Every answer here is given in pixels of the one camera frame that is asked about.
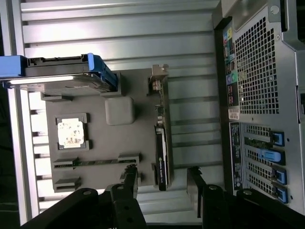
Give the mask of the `green RAM stick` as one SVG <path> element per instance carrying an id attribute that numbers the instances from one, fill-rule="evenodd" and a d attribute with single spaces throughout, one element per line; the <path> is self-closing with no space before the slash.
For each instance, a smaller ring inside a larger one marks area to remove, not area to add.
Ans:
<path id="1" fill-rule="evenodd" d="M 118 159 L 110 159 L 110 160 L 91 160 L 91 161 L 81 161 L 78 158 L 73 160 L 57 160 L 53 163 L 54 168 L 76 168 L 76 167 L 84 167 L 84 166 L 99 166 L 99 165 L 108 165 L 108 164 L 136 164 L 135 159 L 127 159 L 127 160 L 118 160 Z"/>

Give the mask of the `grey plastic parts rack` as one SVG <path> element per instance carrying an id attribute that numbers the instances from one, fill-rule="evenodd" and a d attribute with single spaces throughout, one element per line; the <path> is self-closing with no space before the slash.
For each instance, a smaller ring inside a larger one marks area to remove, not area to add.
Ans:
<path id="1" fill-rule="evenodd" d="M 54 168 L 57 160 L 135 159 L 139 186 L 154 186 L 156 113 L 155 97 L 148 95 L 150 69 L 118 72 L 116 92 L 72 96 L 65 102 L 47 102 L 51 177 L 56 193 L 90 187 L 106 188 L 122 182 L 129 163 Z M 62 148 L 58 143 L 59 122 L 77 118 L 83 122 L 84 143 L 80 148 Z"/>

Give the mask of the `silver CPU chip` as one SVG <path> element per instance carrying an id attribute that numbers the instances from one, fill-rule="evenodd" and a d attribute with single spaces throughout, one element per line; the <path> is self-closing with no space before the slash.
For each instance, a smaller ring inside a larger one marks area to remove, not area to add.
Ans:
<path id="1" fill-rule="evenodd" d="M 80 148 L 85 142 L 83 122 L 77 118 L 62 119 L 57 128 L 58 143 L 62 148 Z"/>

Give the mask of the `black and silver PC case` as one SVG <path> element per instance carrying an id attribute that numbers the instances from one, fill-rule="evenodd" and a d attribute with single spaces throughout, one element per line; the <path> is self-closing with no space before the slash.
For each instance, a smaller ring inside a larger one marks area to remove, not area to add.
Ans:
<path id="1" fill-rule="evenodd" d="M 305 215 L 305 0 L 220 0 L 212 21 L 225 189 Z"/>

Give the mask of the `hard disk with blue carrier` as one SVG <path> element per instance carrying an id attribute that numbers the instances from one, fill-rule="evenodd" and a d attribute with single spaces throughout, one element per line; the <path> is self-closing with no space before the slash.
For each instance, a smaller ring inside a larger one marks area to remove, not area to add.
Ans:
<path id="1" fill-rule="evenodd" d="M 73 57 L 0 56 L 0 83 L 7 89 L 47 95 L 88 95 L 118 90 L 117 75 L 93 53 Z"/>

